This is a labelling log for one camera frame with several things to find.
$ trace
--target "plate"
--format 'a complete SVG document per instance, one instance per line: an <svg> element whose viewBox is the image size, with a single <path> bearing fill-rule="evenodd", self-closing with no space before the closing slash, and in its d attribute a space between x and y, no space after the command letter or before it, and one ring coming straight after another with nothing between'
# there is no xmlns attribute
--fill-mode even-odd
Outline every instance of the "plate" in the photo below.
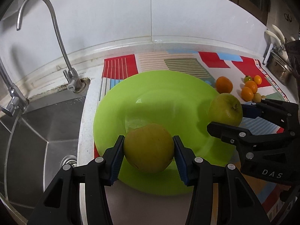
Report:
<svg viewBox="0 0 300 225"><path fill-rule="evenodd" d="M157 123L172 136L179 135L196 156L225 166L235 147L211 137L206 130L207 111L216 95L213 87L185 73L161 70L131 76L114 86L97 108L96 148L103 155L119 135ZM133 168L124 158L118 178L134 189L156 195L178 195L192 190L180 180L175 160L164 171L147 174Z"/></svg>

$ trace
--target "sink drain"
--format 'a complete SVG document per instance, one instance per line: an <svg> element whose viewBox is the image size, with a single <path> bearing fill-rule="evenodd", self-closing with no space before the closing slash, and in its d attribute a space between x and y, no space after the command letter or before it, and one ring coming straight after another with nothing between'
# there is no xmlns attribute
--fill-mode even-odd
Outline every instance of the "sink drain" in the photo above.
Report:
<svg viewBox="0 0 300 225"><path fill-rule="evenodd" d="M68 155L64 157L60 163L60 168L65 164L70 164L72 167L77 167L77 156Z"/></svg>

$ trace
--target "sink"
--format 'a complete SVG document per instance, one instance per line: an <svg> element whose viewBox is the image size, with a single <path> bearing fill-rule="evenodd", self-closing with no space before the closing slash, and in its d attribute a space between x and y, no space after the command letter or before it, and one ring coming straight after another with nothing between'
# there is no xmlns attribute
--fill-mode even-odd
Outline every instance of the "sink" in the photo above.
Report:
<svg viewBox="0 0 300 225"><path fill-rule="evenodd" d="M87 89L88 86L79 94L63 90L44 96L30 103L15 120L3 196L26 219L61 166L77 164Z"/></svg>

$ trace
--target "chrome tap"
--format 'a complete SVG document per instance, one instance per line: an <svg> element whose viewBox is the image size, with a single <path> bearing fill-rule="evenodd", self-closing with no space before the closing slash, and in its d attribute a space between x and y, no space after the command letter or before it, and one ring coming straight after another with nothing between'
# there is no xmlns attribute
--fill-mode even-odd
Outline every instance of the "chrome tap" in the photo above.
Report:
<svg viewBox="0 0 300 225"><path fill-rule="evenodd" d="M6 84L8 88L8 92L11 96L11 100L8 103L7 107L5 108L0 105L0 110L3 111L6 115L12 117L17 107L20 107L20 109L22 110L24 110L27 107L28 100L22 94L20 89L11 81L2 63L1 58L0 58L0 75L3 78L3 81Z"/></svg>
<svg viewBox="0 0 300 225"><path fill-rule="evenodd" d="M17 20L17 31L21 29L24 7L28 3L28 1L29 0L24 0L23 4L20 7L18 20ZM64 76L66 77L66 79L68 81L67 88L68 88L68 90L73 91L74 93L77 93L77 92L81 91L84 88L85 84L81 82L77 71L75 70L75 68L73 68L71 66L71 63L70 63L68 55L66 53L64 44L62 43L62 38L60 36L60 32L59 32L57 21L56 21L55 11L54 11L54 8L53 8L50 0L42 0L42 1L47 5L47 7L50 11L51 18L52 18L52 23L53 23L55 34L56 34L56 38L58 40L58 44L59 44L61 53L64 57L64 60L67 64L67 66L68 66L68 71L64 70Z"/></svg>

